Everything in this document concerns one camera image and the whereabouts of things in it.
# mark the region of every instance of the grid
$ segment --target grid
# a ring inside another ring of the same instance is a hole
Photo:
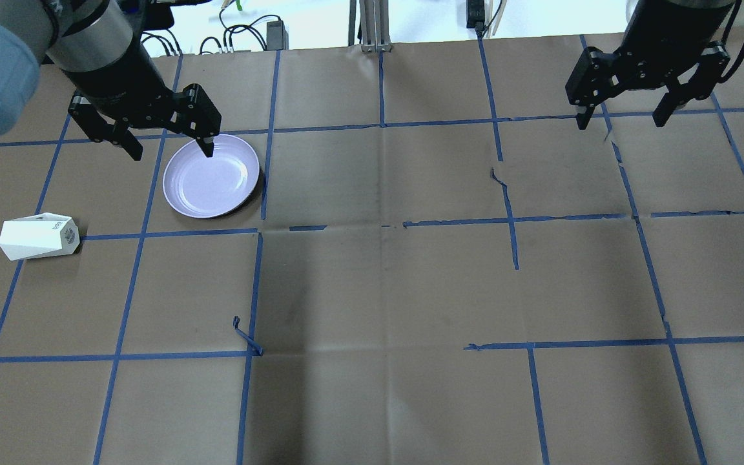
[[[263,177],[263,191],[262,198],[260,201],[260,218],[266,220],[267,218],[267,200],[271,194],[271,156],[273,137],[276,133],[286,132],[321,132],[322,130],[358,130],[358,129],[369,129],[370,127],[380,127],[386,129],[387,127],[419,127],[419,126],[444,126],[444,125],[479,125],[479,124],[490,124],[493,127],[495,153],[498,161],[504,159],[504,153],[502,153],[502,140],[499,133],[500,123],[510,123],[511,121],[531,121],[531,120],[543,120],[543,119],[569,119],[573,118],[572,115],[543,115],[543,116],[529,116],[529,117],[514,117],[514,118],[502,118],[499,117],[496,110],[495,97],[493,96],[493,85],[490,79],[490,66],[488,66],[488,57],[484,49],[484,43],[478,42],[480,60],[483,66],[484,79],[486,88],[488,91],[488,102],[490,102],[491,118],[479,118],[479,119],[463,119],[463,120],[451,120],[451,121],[387,121],[385,112],[384,102],[384,73],[385,73],[385,54],[380,53],[378,55],[378,91],[380,95],[380,121],[377,124],[353,124],[345,126],[325,126],[325,127],[286,127],[286,129],[276,129],[274,126],[275,121],[275,109],[277,104],[277,88],[278,88],[278,75],[280,74],[280,57],[281,52],[278,51],[274,56],[274,74],[272,79],[272,92],[271,92],[271,109],[269,110],[269,124],[266,129],[254,129],[254,130],[228,130],[228,134],[242,135],[242,134],[257,134],[266,135],[266,153],[265,153],[265,166]],[[176,88],[178,79],[180,78],[180,70],[183,65],[183,59],[180,57],[178,62],[177,73],[174,78],[174,88]],[[712,102],[714,102],[714,110],[708,109],[694,109],[694,110],[682,110],[678,114],[715,114],[718,116],[721,126],[725,132],[727,141],[729,141],[733,155],[736,157],[736,164],[741,170],[744,176],[744,161],[738,145],[734,141],[729,123],[725,114],[729,112],[744,112],[744,108],[721,108],[715,95],[712,95]],[[612,131],[612,119],[614,118],[629,118],[629,117],[640,117],[648,116],[649,112],[609,112],[606,105],[602,105],[602,113],[594,115],[594,118],[603,119],[609,132]],[[55,145],[54,155],[50,162],[50,166],[47,170],[47,176],[41,194],[39,195],[38,201],[36,202],[35,214],[39,214],[43,208],[45,195],[47,194],[50,180],[54,174],[54,167],[59,158],[59,151],[63,145],[66,144],[80,144],[89,143],[86,139],[73,139],[65,140],[65,134],[68,130],[68,124],[70,124],[70,117],[65,119],[65,123],[62,126],[58,140],[56,141],[21,141],[21,142],[0,142],[0,147],[18,147],[18,145]],[[150,182],[150,188],[148,193],[147,208],[145,208],[144,220],[142,221],[142,228],[139,233],[124,233],[124,234],[92,234],[84,235],[83,241],[110,241],[119,239],[136,239],[136,257],[132,268],[132,277],[130,277],[130,283],[127,289],[126,304],[124,312],[121,317],[121,325],[119,335],[116,338],[116,350],[114,353],[103,353],[103,354],[88,354],[88,355],[58,355],[58,356],[0,356],[0,363],[30,363],[30,362],[88,362],[88,361],[104,361],[112,362],[111,376],[109,380],[109,387],[105,395],[105,403],[103,407],[103,414],[101,415],[101,422],[99,427],[99,435],[97,441],[97,447],[94,451],[94,465],[100,463],[101,458],[101,447],[103,446],[103,439],[107,426],[107,419],[112,403],[112,392],[116,380],[116,372],[121,361],[129,360],[159,360],[159,359],[180,359],[180,358],[220,358],[220,357],[240,357],[245,359],[245,373],[243,378],[243,389],[242,399],[240,407],[240,429],[239,436],[237,438],[237,457],[236,462],[238,464],[244,461],[244,444],[246,435],[246,408],[250,398],[249,389],[251,381],[252,371],[252,360],[257,357],[256,351],[253,348],[243,351],[193,351],[192,353],[122,353],[122,346],[124,336],[127,327],[127,321],[130,312],[130,304],[132,303],[132,297],[135,291],[137,272],[140,268],[140,262],[142,257],[142,251],[145,246],[145,239],[147,238],[166,238],[166,236],[203,236],[203,235],[257,235],[257,248],[256,248],[256,261],[254,262],[254,276],[252,283],[252,295],[251,295],[251,319],[248,328],[248,336],[254,338],[256,336],[256,321],[258,312],[258,293],[260,288],[260,271],[261,262],[263,256],[263,232],[261,229],[256,227],[245,227],[244,229],[218,229],[218,230],[191,230],[191,231],[175,231],[175,232],[149,232],[148,221],[150,218],[151,207],[154,199],[154,192],[156,192],[156,184],[160,171],[160,162],[163,156],[163,147],[165,142],[169,138],[180,138],[179,135],[167,134],[163,130],[162,135],[159,136],[140,136],[142,140],[158,140],[159,150],[156,156],[156,164],[154,165],[154,174]],[[647,339],[614,339],[614,340],[581,340],[581,341],[541,341],[541,342],[493,342],[492,344],[470,344],[468,347],[464,347],[464,350],[468,351],[487,351],[487,350],[525,350],[528,355],[528,365],[531,377],[532,385],[532,397],[535,409],[535,418],[537,418],[538,435],[541,447],[541,461],[545,464],[550,463],[548,447],[547,447],[547,436],[546,436],[546,418],[543,415],[543,407],[541,407],[541,395],[539,392],[539,382],[537,376],[537,365],[535,365],[535,351],[543,348],[564,348],[564,347],[622,347],[622,346],[665,346],[670,351],[670,356],[673,361],[674,371],[676,372],[677,382],[679,384],[679,390],[682,396],[682,400],[685,405],[685,414],[688,418],[688,424],[690,424],[690,433],[694,439],[697,455],[699,461],[702,464],[708,462],[706,457],[705,448],[702,445],[702,441],[699,435],[699,428],[697,426],[694,410],[691,406],[690,397],[688,396],[688,389],[685,384],[685,375],[682,371],[682,367],[679,363],[679,356],[676,351],[678,345],[686,344],[735,344],[736,342],[744,342],[744,336],[693,336],[693,338],[676,338],[671,330],[670,323],[665,318],[665,304],[663,302],[661,289],[656,278],[656,271],[654,270],[652,255],[650,255],[650,248],[643,230],[643,224],[641,224],[641,217],[635,203],[635,198],[632,192],[632,188],[628,179],[628,173],[626,173],[625,167],[623,167],[623,155],[617,146],[616,142],[611,141],[612,150],[616,156],[616,160],[619,163],[619,173],[622,178],[623,187],[628,194],[628,201],[631,207],[631,214],[625,215],[619,212],[611,212],[610,214],[578,214],[578,215],[564,215],[564,216],[526,216],[517,217],[513,214],[512,199],[508,193],[508,185],[504,180],[500,180],[496,174],[491,173],[492,179],[499,183],[502,187],[502,194],[504,198],[504,206],[506,209],[506,215],[501,218],[461,218],[460,220],[420,220],[420,221],[404,221],[402,227],[410,229],[410,227],[445,227],[455,225],[477,225],[477,224],[502,224],[505,223],[508,226],[508,247],[511,248],[511,256],[513,257],[513,268],[519,270],[519,253],[523,251],[519,250],[519,241],[517,241],[516,224],[517,223],[529,223],[529,222],[546,222],[546,221],[605,221],[605,220],[623,220],[623,218],[629,218],[632,220],[633,227],[637,231],[639,242],[641,244],[641,250],[643,251],[645,266],[650,276],[650,282],[656,299],[656,305],[659,309],[659,317],[661,318],[664,330],[664,338],[647,338]],[[744,215],[742,211],[732,210],[706,210],[699,212],[685,212],[685,211],[667,211],[667,212],[651,212],[651,218],[668,218],[668,217],[688,217],[688,216],[726,216],[726,215]],[[290,232],[316,232],[327,229],[329,225],[315,224],[315,225],[293,225],[289,226]],[[381,227],[392,227],[391,225],[382,224]],[[21,270],[23,270],[23,262],[18,262],[17,267],[13,273],[11,284],[8,289],[8,295],[4,302],[2,313],[0,316],[0,334],[2,332],[3,325],[6,318],[8,317],[8,308],[11,304],[11,300],[14,291],[17,287],[17,282],[20,278]]]

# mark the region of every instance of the power adapter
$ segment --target power adapter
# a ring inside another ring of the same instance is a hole
[[[266,23],[266,50],[289,50],[289,33],[282,20]]]
[[[467,29],[475,29],[479,34],[484,32],[485,15],[484,0],[467,0]]]

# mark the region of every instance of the white carton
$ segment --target white carton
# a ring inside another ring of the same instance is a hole
[[[70,216],[16,218],[2,224],[0,247],[11,260],[68,255],[79,247],[79,229]]]

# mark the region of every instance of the white plate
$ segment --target white plate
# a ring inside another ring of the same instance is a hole
[[[169,205],[191,218],[213,218],[236,209],[251,195],[260,177],[257,153],[246,141],[220,134],[214,156],[197,142],[183,145],[165,167],[163,193]]]

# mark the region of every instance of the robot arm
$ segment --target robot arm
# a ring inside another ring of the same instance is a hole
[[[596,106],[626,90],[666,87],[653,111],[663,127],[675,109],[704,100],[724,82],[731,57],[721,41],[711,41],[735,0],[639,0],[622,45],[612,53],[587,47],[564,88],[586,129]],[[679,76],[697,65],[687,83]]]
[[[36,90],[47,54],[76,86],[68,112],[92,141],[112,142],[139,160],[142,145],[129,129],[165,127],[212,156],[220,113],[200,85],[172,92],[163,83],[140,32],[115,0],[0,0],[0,134]]]

